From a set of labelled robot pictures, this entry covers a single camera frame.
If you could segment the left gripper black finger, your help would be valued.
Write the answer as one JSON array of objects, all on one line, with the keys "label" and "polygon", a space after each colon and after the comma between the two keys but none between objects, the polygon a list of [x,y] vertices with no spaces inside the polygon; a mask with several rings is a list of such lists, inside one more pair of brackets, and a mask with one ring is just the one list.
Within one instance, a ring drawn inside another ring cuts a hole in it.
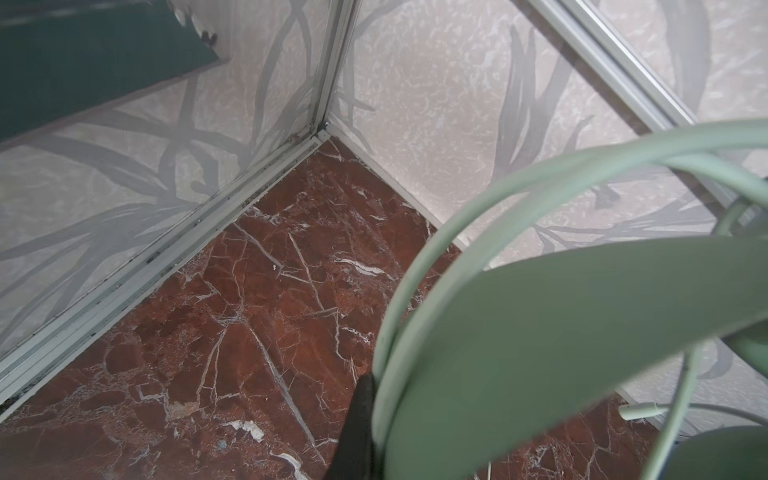
[{"label": "left gripper black finger", "polygon": [[372,438],[375,381],[367,373],[357,381],[332,461],[324,480],[380,479]]}]

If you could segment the mint green headphones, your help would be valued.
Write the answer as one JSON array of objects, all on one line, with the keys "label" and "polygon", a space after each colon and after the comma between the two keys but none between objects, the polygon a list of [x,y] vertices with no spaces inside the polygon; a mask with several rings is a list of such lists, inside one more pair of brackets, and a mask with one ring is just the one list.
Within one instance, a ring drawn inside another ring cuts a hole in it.
[{"label": "mint green headphones", "polygon": [[[372,374],[380,479],[465,479],[667,358],[683,368],[646,464],[743,475],[767,431],[729,428],[674,449],[702,344],[721,338],[767,369],[767,232],[733,235],[764,179],[722,160],[763,149],[763,119],[700,124],[539,162],[468,203],[425,245],[382,321]],[[706,236],[634,240],[490,262],[541,217],[644,165],[708,177],[738,195]]]}]

